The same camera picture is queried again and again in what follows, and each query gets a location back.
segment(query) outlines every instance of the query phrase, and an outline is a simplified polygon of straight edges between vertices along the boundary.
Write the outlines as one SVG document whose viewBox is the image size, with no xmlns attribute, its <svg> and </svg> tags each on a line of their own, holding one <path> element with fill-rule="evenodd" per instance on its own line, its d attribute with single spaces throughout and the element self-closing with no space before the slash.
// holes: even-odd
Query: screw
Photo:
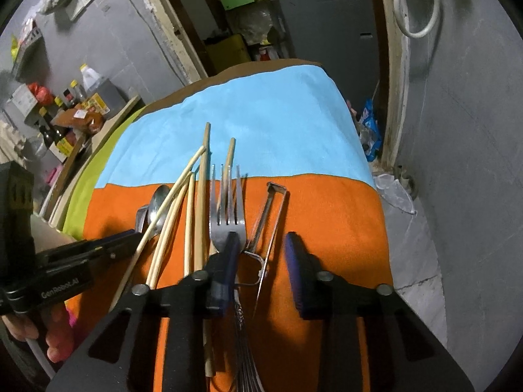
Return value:
<svg viewBox="0 0 523 392">
<path fill-rule="evenodd" d="M 316 278 L 321 282 L 330 282 L 334 279 L 334 274 L 330 271 L 320 271 L 316 273 Z"/>
<path fill-rule="evenodd" d="M 147 286 L 146 284 L 135 284 L 131 289 L 131 292 L 133 293 L 133 295 L 137 295 L 137 296 L 145 295 L 148 291 L 149 291 L 149 286 Z"/>
<path fill-rule="evenodd" d="M 390 296 L 392 295 L 392 292 L 394 292 L 394 289 L 388 284 L 380 284 L 378 287 L 376 287 L 376 292 L 378 292 L 378 294 L 381 296 Z"/>
<path fill-rule="evenodd" d="M 205 281 L 209 278 L 209 273 L 204 269 L 199 269 L 198 271 L 193 272 L 193 279 L 196 281 Z"/>
</svg>

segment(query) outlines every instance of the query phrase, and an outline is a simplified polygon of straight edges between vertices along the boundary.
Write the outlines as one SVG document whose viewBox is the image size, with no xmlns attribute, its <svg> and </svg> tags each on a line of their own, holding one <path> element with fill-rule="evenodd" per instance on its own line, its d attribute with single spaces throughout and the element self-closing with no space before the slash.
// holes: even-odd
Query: fork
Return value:
<svg viewBox="0 0 523 392">
<path fill-rule="evenodd" d="M 216 203 L 215 193 L 215 166 L 211 167 L 211 187 L 209 193 L 209 234 L 212 244 L 218 252 L 223 252 L 226 247 L 229 233 L 236 233 L 240 241 L 240 250 L 247 243 L 247 230 L 245 228 L 245 211 L 243 208 L 243 191 L 240 177 L 240 166 L 236 165 L 236 219 L 233 209 L 233 189 L 231 166 L 227 167 L 227 187 L 220 187 L 219 202 Z"/>
</svg>

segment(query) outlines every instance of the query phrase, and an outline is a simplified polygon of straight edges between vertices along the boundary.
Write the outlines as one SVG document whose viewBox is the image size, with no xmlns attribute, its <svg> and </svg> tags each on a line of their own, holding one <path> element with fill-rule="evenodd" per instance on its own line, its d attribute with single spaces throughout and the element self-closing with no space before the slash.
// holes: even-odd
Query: plastic jug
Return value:
<svg viewBox="0 0 523 392">
<path fill-rule="evenodd" d="M 87 65 L 80 67 L 88 100 L 99 108 L 105 119 L 111 119 L 126 105 L 118 89 L 108 79 Z"/>
</svg>

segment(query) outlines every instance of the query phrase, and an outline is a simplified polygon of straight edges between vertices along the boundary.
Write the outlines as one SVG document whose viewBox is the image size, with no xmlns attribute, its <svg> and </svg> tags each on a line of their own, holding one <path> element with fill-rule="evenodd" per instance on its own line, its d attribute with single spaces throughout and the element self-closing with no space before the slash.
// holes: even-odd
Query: metal spoon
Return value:
<svg viewBox="0 0 523 392">
<path fill-rule="evenodd" d="M 149 202 L 149 207 L 147 211 L 147 222 L 151 224 L 151 221 L 156 216 L 156 213 L 158 212 L 158 209 L 160 209 L 161 204 L 169 194 L 169 191 L 171 189 L 166 186 L 165 184 L 162 184 L 159 186 L 153 194 L 153 197 L 151 197 L 151 201 Z M 153 235 L 152 237 L 158 235 L 163 228 L 163 225 L 165 223 L 165 220 L 167 218 L 167 211 L 164 211 L 164 213 L 159 218 L 158 222 L 154 226 Z"/>
</svg>

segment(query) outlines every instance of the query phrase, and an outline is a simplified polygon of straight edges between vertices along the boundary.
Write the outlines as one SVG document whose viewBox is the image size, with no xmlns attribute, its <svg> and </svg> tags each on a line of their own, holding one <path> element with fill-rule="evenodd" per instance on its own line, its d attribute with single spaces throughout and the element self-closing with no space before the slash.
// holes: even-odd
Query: tile floor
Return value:
<svg viewBox="0 0 523 392">
<path fill-rule="evenodd" d="M 436 247 L 419 199 L 416 215 L 382 200 L 394 287 L 440 342 L 447 345 L 445 297 Z"/>
</svg>

